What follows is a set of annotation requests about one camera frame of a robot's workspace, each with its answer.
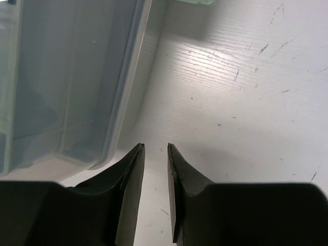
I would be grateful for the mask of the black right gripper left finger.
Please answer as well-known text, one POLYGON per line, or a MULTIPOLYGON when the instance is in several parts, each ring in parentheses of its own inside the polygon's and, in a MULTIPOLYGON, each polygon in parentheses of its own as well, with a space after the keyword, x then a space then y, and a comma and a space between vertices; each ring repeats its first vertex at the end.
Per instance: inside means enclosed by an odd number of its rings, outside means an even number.
POLYGON ((133 245, 145 146, 74 187, 1 182, 1 245, 133 245))

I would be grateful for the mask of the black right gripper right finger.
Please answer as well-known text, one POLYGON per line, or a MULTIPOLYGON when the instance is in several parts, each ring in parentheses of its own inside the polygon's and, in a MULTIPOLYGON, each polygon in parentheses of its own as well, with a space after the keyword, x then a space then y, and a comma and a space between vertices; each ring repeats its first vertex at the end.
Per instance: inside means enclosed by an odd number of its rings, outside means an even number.
POLYGON ((215 183, 168 144, 177 245, 327 245, 327 198, 311 183, 215 183))

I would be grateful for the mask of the green cantilever toolbox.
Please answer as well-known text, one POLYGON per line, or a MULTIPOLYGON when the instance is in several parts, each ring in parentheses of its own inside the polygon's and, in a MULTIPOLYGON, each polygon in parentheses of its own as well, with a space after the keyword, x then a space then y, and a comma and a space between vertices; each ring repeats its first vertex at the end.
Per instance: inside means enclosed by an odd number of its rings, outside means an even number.
POLYGON ((179 2, 194 4, 194 5, 202 5, 209 6, 215 2, 215 0, 177 0, 179 2))

